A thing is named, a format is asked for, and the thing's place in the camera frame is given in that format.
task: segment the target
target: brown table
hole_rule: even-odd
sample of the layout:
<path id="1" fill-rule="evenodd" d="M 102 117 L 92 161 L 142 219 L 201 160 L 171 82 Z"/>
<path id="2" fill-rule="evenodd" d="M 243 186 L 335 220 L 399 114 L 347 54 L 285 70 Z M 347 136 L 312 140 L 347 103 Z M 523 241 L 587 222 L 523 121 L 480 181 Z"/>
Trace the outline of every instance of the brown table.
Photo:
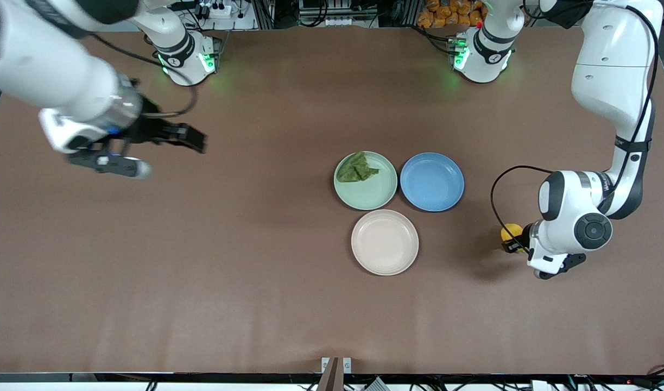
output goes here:
<path id="1" fill-rule="evenodd" d="M 150 55 L 138 33 L 108 34 Z M 526 30 L 493 84 L 451 72 L 411 30 L 234 33 L 183 118 L 208 153 L 135 146 L 148 181 L 96 175 L 47 145 L 37 109 L 0 105 L 0 371 L 319 369 L 644 373 L 664 362 L 664 72 L 644 203 L 612 242 L 550 281 L 499 250 L 493 179 L 516 164 L 603 170 L 612 124 L 570 82 L 580 30 Z M 166 109 L 185 89 L 88 42 Z M 349 235 L 339 159 L 369 149 L 460 164 L 458 207 L 387 208 L 421 238 L 401 275 L 370 275 Z M 497 189 L 505 220 L 538 218 L 540 173 Z"/>

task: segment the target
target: white plate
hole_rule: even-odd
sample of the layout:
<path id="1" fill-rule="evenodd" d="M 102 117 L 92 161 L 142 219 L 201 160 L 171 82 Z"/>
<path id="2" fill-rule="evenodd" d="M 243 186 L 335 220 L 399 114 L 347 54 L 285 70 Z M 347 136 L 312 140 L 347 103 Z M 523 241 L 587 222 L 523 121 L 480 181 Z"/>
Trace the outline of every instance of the white plate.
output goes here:
<path id="1" fill-rule="evenodd" d="M 419 235 L 401 213 L 376 210 L 356 223 L 351 249 L 358 263 L 369 272 L 396 275 L 414 263 L 419 253 Z"/>

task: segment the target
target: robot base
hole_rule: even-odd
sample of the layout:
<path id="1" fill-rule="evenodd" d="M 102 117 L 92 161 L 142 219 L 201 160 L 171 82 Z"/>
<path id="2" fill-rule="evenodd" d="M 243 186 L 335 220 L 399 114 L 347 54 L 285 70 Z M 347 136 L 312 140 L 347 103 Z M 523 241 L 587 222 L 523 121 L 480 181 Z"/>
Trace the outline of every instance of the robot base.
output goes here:
<path id="1" fill-rule="evenodd" d="M 463 42 L 466 42 L 466 46 L 461 48 L 461 54 L 452 57 L 452 65 L 456 71 L 471 81 L 489 83 L 496 80 L 496 77 L 508 67 L 508 58 L 512 51 L 509 51 L 502 59 L 492 59 L 498 61 L 495 64 L 489 64 L 474 49 L 474 36 L 478 31 L 478 28 L 470 27 L 467 31 L 457 35 L 457 40 L 463 40 Z"/>
<path id="2" fill-rule="evenodd" d="M 170 65 L 161 62 L 166 66 L 163 71 L 180 86 L 193 86 L 199 84 L 208 75 L 218 72 L 218 64 L 220 62 L 221 41 L 218 38 L 208 37 L 198 31 L 189 32 L 194 37 L 196 49 L 193 54 L 185 60 L 182 67 L 175 68 L 178 72 L 184 74 L 189 80 L 178 75 L 175 72 L 170 72 Z"/>

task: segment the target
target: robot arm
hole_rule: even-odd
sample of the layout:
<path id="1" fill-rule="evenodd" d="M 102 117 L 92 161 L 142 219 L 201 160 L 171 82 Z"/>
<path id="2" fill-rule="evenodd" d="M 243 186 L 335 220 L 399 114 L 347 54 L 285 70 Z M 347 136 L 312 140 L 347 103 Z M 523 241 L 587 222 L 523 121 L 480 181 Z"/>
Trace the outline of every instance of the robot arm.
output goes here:
<path id="1" fill-rule="evenodd" d="M 563 7 L 555 0 L 540 5 L 545 15 Z M 614 158 L 605 172 L 556 171 L 540 186 L 542 220 L 518 237 L 529 247 L 528 265 L 540 278 L 567 272 L 585 260 L 585 253 L 607 244 L 610 220 L 627 217 L 642 200 L 655 115 L 646 82 L 656 48 L 649 27 L 627 6 L 660 30 L 657 0 L 595 0 L 589 6 L 572 91 L 582 107 L 614 124 Z"/>
<path id="2" fill-rule="evenodd" d="M 47 140 L 69 163 L 143 179 L 150 166 L 125 156 L 131 143 L 180 144 L 203 153 L 205 135 L 161 119 L 126 76 L 73 39 L 141 17 L 145 3 L 26 1 L 0 0 L 0 90 L 44 108 Z M 121 154 L 110 152 L 113 139 L 124 141 Z"/>

